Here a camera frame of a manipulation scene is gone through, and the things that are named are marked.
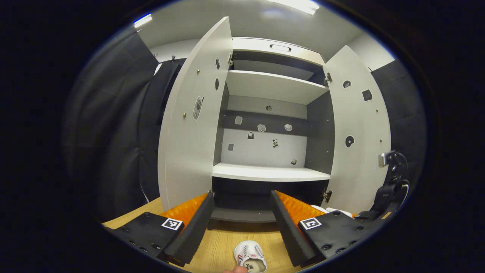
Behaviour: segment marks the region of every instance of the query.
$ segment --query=hand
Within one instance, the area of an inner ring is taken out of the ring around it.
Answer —
[[[238,265],[232,271],[226,269],[222,273],[247,273],[247,268]]]

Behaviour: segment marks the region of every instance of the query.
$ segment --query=cabinet door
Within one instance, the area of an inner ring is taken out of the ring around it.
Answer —
[[[335,149],[328,184],[332,197],[322,206],[359,213],[370,209],[386,177],[388,168],[379,167],[378,155],[390,151],[388,112],[371,71],[348,46],[323,69],[332,77],[328,87],[335,119]],[[366,90],[372,94],[371,100],[364,101],[362,92]]]
[[[200,39],[174,82],[158,149],[164,210],[211,188],[217,123],[231,54],[229,18],[224,17]]]

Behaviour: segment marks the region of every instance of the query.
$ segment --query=ceiling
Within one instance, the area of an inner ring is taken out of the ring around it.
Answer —
[[[233,37],[288,42],[330,59],[363,31],[320,6],[314,15],[265,0],[181,0],[152,12],[140,37],[148,48],[200,39],[222,17],[229,16]]]

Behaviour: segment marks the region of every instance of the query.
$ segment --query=white sneaker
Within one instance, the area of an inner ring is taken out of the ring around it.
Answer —
[[[247,268],[248,273],[266,271],[266,260],[263,251],[255,241],[242,241],[234,249],[236,263]]]

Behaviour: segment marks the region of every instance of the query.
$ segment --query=cabinet drawer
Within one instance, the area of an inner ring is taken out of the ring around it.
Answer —
[[[318,52],[278,41],[234,37],[232,38],[232,46],[235,51],[254,51],[282,55],[307,61],[318,66],[325,64],[322,56]]]

